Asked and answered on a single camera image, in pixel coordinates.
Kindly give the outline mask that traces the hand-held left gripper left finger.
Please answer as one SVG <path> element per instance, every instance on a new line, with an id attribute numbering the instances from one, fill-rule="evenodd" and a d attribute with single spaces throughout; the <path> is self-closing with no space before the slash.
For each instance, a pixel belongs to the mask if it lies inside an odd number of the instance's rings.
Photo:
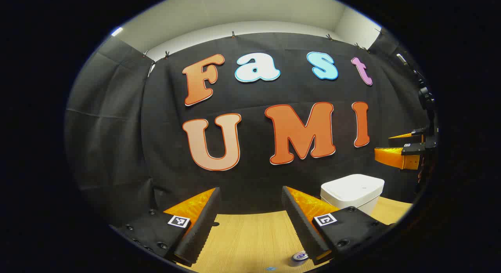
<path id="1" fill-rule="evenodd" d="M 197 262 L 220 210 L 221 190 L 211 188 L 166 210 L 150 209 L 112 229 L 137 247 L 169 262 Z"/>

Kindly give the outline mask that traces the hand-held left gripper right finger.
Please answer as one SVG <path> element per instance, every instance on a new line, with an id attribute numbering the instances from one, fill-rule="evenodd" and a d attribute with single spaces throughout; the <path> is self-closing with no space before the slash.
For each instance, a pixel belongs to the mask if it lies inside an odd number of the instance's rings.
<path id="1" fill-rule="evenodd" d="M 344 260 L 374 243 L 394 224 L 384 224 L 354 206 L 337 208 L 289 186 L 281 203 L 313 264 Z"/>

